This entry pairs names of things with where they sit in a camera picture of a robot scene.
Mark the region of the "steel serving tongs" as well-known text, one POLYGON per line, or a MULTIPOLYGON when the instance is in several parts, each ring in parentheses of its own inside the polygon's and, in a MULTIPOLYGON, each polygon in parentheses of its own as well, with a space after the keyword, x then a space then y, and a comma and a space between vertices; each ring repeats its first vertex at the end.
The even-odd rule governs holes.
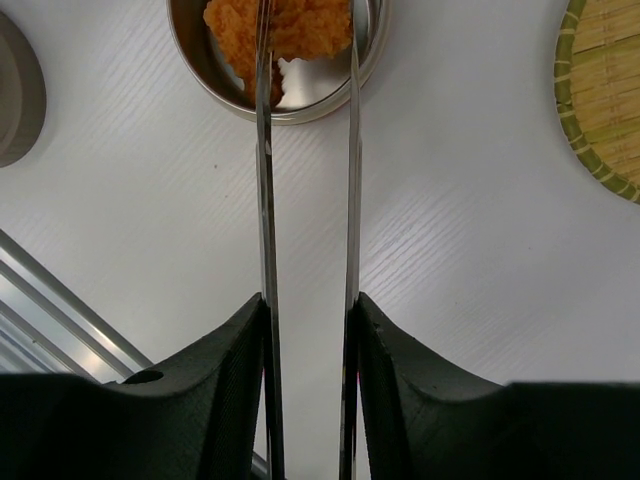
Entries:
MULTIPOLYGON (((280 360, 278 283, 272 166, 270 1, 257 3, 255 114, 257 127, 256 170, 262 260, 262 300, 269 320, 265 345, 265 408, 267 425, 268 477, 285 477, 282 377, 280 360)), ((349 187, 346 249, 346 290, 344 337, 342 346, 342 387, 339 477, 353 479, 356 474, 358 333, 357 304, 360 295, 360 232, 362 202, 362 138, 360 114, 360 62, 357 45, 357 7, 350 3, 350 124, 349 187)))

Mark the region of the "orange fried food piece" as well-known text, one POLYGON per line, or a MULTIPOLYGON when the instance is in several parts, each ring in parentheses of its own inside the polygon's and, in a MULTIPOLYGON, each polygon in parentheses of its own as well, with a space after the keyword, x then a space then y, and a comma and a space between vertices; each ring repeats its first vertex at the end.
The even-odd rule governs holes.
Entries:
POLYGON ((215 38, 227 65, 244 84, 245 96, 255 104, 257 2, 212 0, 203 20, 215 38))

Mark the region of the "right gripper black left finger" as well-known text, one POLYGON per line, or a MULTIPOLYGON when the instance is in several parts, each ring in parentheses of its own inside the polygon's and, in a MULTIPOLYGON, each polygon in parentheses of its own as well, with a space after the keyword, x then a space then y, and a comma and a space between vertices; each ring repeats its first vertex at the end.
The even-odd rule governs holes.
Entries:
POLYGON ((246 479, 260 402, 265 306, 127 380, 1 379, 5 479, 246 479))

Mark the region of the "beige round lid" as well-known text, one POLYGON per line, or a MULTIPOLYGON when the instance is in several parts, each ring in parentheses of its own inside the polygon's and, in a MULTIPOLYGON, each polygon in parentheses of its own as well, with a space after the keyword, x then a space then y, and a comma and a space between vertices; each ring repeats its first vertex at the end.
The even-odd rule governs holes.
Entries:
POLYGON ((20 28, 1 13, 1 167, 23 158, 35 145, 47 109, 40 62, 20 28))

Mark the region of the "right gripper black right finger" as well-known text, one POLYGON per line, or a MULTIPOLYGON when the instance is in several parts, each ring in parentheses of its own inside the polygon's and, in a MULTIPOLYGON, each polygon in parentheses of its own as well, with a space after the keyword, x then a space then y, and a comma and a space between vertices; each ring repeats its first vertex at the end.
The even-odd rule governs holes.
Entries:
POLYGON ((359 379, 375 479, 635 479, 635 383, 476 376, 357 306, 359 379))

